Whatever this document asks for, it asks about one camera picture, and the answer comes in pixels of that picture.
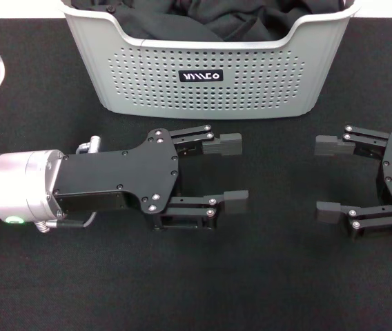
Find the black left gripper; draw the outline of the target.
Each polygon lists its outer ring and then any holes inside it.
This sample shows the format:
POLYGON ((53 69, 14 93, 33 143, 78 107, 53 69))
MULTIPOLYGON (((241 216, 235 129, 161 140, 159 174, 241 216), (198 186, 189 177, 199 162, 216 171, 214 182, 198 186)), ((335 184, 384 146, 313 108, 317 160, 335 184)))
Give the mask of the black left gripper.
POLYGON ((131 150, 66 155, 54 198, 65 213, 135 208, 159 214, 177 180, 176 156, 171 134, 164 128, 150 131, 131 150))

